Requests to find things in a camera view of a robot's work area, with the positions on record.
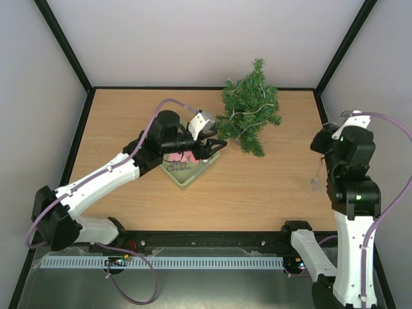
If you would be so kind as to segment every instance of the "clear plastic container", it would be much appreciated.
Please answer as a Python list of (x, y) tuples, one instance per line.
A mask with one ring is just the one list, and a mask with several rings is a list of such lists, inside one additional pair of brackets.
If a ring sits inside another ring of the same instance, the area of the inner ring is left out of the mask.
[(207, 162), (200, 160), (198, 163), (193, 162), (163, 162), (162, 169), (173, 180), (181, 190), (185, 190), (200, 177), (219, 157), (219, 151), (211, 156)]

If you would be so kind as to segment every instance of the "artificial christmas tree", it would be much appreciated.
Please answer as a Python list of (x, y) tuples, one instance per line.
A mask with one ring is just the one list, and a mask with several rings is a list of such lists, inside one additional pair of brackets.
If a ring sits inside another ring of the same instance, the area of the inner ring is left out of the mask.
[(230, 79), (226, 82), (222, 90), (225, 114), (216, 116), (219, 138), (238, 141), (244, 153), (255, 156), (265, 155), (258, 134), (268, 123), (275, 126), (281, 123), (281, 117), (276, 114), (279, 110), (277, 89), (266, 85), (264, 63), (263, 59), (256, 58), (253, 71), (244, 79), (237, 84)]

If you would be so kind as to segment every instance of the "wooden table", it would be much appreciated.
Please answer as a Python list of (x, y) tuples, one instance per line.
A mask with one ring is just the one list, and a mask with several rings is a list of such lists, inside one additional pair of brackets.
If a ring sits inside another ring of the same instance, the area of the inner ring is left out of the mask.
[[(78, 180), (110, 161), (137, 138), (158, 103), (175, 98), (213, 114), (223, 111), (216, 90), (98, 89), (71, 175)], [(326, 189), (313, 191), (321, 155), (309, 149), (321, 128), (311, 91), (280, 91), (279, 127), (260, 134), (266, 157), (230, 144), (215, 165), (185, 191), (156, 168), (92, 205), (86, 216), (117, 218), (128, 230), (279, 230), (285, 220), (307, 220), (314, 230), (336, 230)], [(192, 114), (176, 104), (164, 109)], [(326, 171), (319, 179), (325, 185)]]

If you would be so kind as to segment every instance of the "white wall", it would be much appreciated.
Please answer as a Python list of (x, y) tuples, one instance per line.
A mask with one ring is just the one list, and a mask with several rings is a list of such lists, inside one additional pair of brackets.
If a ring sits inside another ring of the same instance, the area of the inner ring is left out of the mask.
[(316, 87), (363, 0), (49, 0), (95, 86)]
[(56, 187), (85, 91), (34, 1), (0, 9), (0, 308), (26, 257), (34, 195)]
[[(342, 109), (385, 113), (412, 129), (412, 1), (380, 0), (323, 95), (330, 120)], [(412, 145), (383, 120), (372, 120), (377, 150), (370, 175), (386, 208), (412, 172)], [(377, 248), (398, 309), (412, 308), (412, 193), (377, 230)]]

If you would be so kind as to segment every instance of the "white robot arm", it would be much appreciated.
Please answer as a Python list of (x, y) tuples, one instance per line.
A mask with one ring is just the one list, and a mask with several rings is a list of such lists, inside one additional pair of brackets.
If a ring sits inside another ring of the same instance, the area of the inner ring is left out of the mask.
[[(37, 191), (32, 220), (44, 212), (56, 200), (59, 203), (40, 220), (37, 229), (52, 250), (61, 250), (76, 242), (110, 244), (123, 230), (115, 218), (95, 219), (81, 216), (93, 203), (118, 186), (135, 180), (163, 162), (166, 153), (192, 151), (196, 159), (208, 159), (226, 146), (221, 140), (202, 140), (217, 133), (212, 129), (214, 119), (199, 111), (185, 129), (180, 117), (173, 111), (161, 111), (153, 120), (142, 142), (136, 150), (140, 136), (106, 165), (82, 179), (51, 191), (45, 186)], [(212, 129), (210, 133), (203, 130)]]
[[(311, 149), (322, 153), (328, 170), (328, 195), (335, 212), (338, 234), (337, 269), (326, 257), (307, 223), (287, 221), (290, 242), (302, 257), (312, 281), (317, 309), (361, 307), (361, 254), (367, 230), (380, 216), (380, 191), (366, 176), (375, 150), (373, 134), (366, 130), (369, 116), (351, 112), (341, 127), (326, 124)], [(366, 308), (376, 308), (373, 287), (373, 238), (366, 262)]]

